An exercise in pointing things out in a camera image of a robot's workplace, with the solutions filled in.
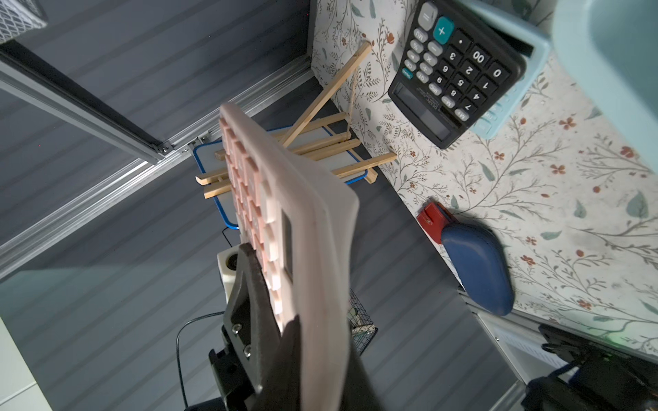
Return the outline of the small pink calculator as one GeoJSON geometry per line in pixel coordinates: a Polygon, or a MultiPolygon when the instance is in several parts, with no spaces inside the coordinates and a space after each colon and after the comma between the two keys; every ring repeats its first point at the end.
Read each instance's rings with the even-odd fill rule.
{"type": "MultiPolygon", "coordinates": [[[[224,104],[219,120],[223,139],[227,135],[224,125],[237,117],[257,124],[236,105],[224,104]]],[[[264,241],[246,239],[241,234],[252,244],[260,261],[278,326],[297,319],[302,327],[304,410],[339,408],[350,359],[349,258],[359,200],[346,184],[339,186],[354,195],[354,212],[324,214],[315,225],[287,220],[280,236],[264,241]]]]}

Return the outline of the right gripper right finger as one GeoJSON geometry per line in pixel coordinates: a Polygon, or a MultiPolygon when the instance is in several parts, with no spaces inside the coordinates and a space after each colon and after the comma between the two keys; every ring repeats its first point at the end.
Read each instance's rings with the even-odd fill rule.
{"type": "Polygon", "coordinates": [[[384,410],[354,344],[351,345],[346,373],[346,409],[348,411],[384,410]]]}

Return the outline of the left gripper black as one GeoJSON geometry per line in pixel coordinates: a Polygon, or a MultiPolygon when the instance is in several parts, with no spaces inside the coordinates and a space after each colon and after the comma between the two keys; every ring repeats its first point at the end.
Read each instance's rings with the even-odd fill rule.
{"type": "Polygon", "coordinates": [[[234,349],[229,333],[221,329],[224,349],[212,349],[208,359],[214,375],[219,395],[217,397],[188,405],[185,411],[229,410],[248,411],[253,408],[255,391],[234,349]]]}

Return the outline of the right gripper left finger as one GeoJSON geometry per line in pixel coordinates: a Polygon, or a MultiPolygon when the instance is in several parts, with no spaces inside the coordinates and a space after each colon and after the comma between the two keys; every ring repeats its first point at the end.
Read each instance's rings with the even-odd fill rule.
{"type": "Polygon", "coordinates": [[[255,391],[250,410],[299,410],[300,325],[294,319],[279,330],[271,297],[255,250],[239,246],[236,282],[224,313],[223,326],[255,391]]]}

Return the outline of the mint green storage box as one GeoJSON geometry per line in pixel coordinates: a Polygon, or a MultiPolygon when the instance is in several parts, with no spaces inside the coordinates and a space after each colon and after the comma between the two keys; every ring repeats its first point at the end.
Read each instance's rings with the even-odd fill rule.
{"type": "Polygon", "coordinates": [[[657,3],[558,1],[558,59],[646,164],[657,169],[657,3]]]}

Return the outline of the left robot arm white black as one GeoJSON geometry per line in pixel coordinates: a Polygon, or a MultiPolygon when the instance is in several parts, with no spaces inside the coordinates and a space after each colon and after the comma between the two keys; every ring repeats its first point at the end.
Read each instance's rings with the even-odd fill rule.
{"type": "MultiPolygon", "coordinates": [[[[301,409],[301,325],[289,323],[274,354],[260,392],[248,382],[234,354],[211,352],[219,377],[220,397],[187,404],[188,410],[301,409]]],[[[522,410],[655,410],[657,366],[551,327],[542,328],[543,349],[570,357],[562,368],[529,382],[520,399],[522,410]]]]}

